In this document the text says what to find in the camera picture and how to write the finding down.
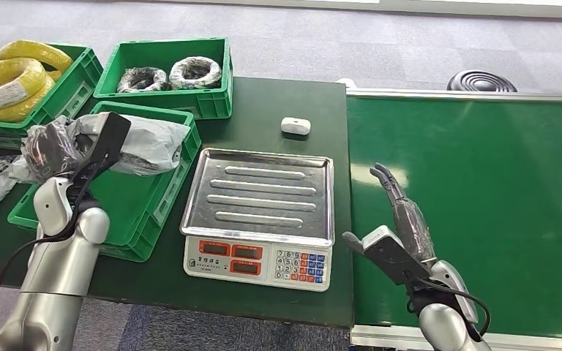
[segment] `robotic hand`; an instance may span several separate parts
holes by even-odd
[[[381,225],[362,241],[350,232],[343,233],[344,239],[396,285],[406,286],[410,296],[408,311],[419,317],[425,339],[436,350],[489,351],[490,347],[482,338],[490,324],[486,305],[468,294],[453,265],[436,257],[421,210],[406,197],[391,172],[376,164],[370,168],[370,173],[378,178],[389,197],[399,236]],[[471,301],[478,303],[486,313],[480,331],[475,328],[479,318]]]
[[[77,170],[49,178],[37,190],[33,199],[37,240],[17,250],[1,272],[0,284],[15,255],[34,245],[18,302],[0,330],[0,351],[72,349],[83,296],[110,223],[88,187],[117,162],[130,121],[109,113],[96,128],[100,136]],[[44,157],[57,148],[44,147],[35,150],[35,156]]]

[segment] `green plastic crate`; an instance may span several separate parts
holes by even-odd
[[[116,93],[117,84],[126,69],[158,67],[167,72],[168,76],[173,64],[188,56],[209,57],[221,65],[220,88]],[[195,119],[217,119],[231,116],[232,91],[233,67],[229,41],[225,38],[134,41],[123,42],[113,50],[94,91],[94,97],[99,100],[183,110],[191,112]]]
[[[105,111],[172,121],[191,128],[182,141],[180,164],[174,171],[140,177],[108,170],[91,183],[91,193],[111,220],[108,236],[100,253],[123,260],[144,262],[150,257],[197,156],[201,139],[191,113],[118,102],[100,102],[92,113]],[[8,222],[35,231],[37,216],[33,209],[33,196],[37,188],[37,185],[29,188],[10,212]]]
[[[20,139],[33,125],[46,124],[60,115],[74,118],[94,93],[102,74],[102,65],[94,51],[84,46],[50,45],[64,51],[73,63],[24,120],[18,123],[0,122],[0,148],[20,149]]]

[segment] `gray carpet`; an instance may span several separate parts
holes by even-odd
[[[443,89],[486,69],[522,92],[562,94],[562,21],[152,2],[0,1],[0,47],[15,39],[92,46],[224,36],[236,75]],[[15,301],[0,293],[0,324]],[[86,300],[75,350],[343,350],[348,332]]]

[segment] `yellow cable coil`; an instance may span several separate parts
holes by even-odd
[[[20,122],[33,110],[38,102],[44,99],[44,96],[55,85],[55,82],[48,76],[44,79],[44,86],[32,97],[24,100],[16,105],[0,108],[0,122]]]
[[[0,50],[0,60],[15,57],[30,57],[42,63],[55,67],[62,74],[72,64],[72,59],[58,48],[53,48],[42,42],[31,40],[17,40],[5,45]]]
[[[38,60],[11,58],[0,61],[0,108],[16,105],[36,94],[46,81]]]
[[[59,80],[59,78],[61,78],[61,72],[60,71],[46,72],[46,75],[48,75],[48,77],[50,77],[54,81],[57,81],[57,80]]]

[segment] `digital scale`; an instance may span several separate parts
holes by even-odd
[[[333,207],[331,159],[206,148],[180,226],[184,271],[324,291]]]

